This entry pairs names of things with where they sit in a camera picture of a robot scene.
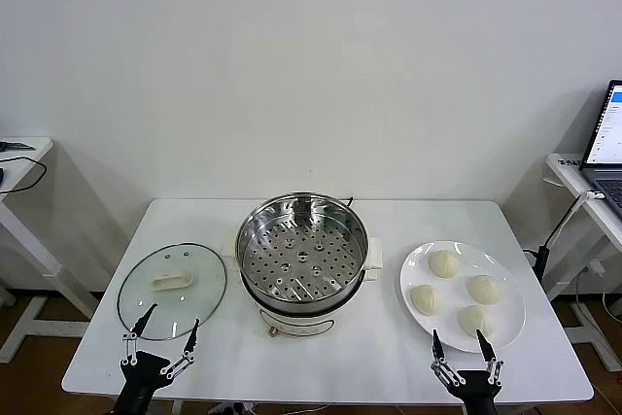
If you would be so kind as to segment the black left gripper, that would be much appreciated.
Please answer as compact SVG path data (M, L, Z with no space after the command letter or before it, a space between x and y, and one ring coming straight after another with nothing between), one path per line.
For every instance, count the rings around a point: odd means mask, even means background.
M194 321L182 356L176 362L148 352L137 352L137 339L142 336L157 304L152 304L122 337L125 343L125 357L121 360L121 372L125 383L121 395L125 398L150 398L157 390L171 384L178 375L194 363L194 348L197 341L199 319Z

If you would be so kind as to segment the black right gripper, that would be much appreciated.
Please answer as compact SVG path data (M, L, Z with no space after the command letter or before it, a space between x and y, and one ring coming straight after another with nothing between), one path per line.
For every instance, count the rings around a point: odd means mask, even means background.
M501 369L504 362L497 359L492 344L480 329L476 330L476 337L487 364L486 370L459 370L457 374L445 359L436 329L432 331L431 370L455 398L469 403L492 402L501 391Z

